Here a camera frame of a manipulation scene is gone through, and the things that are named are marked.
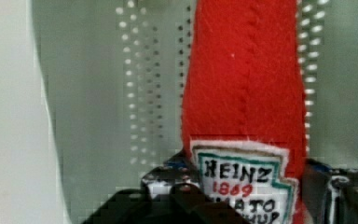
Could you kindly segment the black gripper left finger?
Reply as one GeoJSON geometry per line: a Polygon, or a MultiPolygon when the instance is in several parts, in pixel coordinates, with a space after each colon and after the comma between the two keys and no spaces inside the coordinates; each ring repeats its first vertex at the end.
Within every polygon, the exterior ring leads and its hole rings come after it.
{"type": "Polygon", "coordinates": [[[117,192],[82,224],[249,224],[201,187],[196,167],[179,152],[144,175],[140,188],[117,192]]]}

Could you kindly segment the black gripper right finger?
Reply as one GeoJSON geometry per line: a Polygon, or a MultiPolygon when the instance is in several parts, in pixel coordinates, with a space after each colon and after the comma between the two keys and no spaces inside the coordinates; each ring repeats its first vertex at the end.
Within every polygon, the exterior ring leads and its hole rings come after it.
{"type": "Polygon", "coordinates": [[[358,224],[358,169],[307,159],[302,199],[314,224],[358,224]]]}

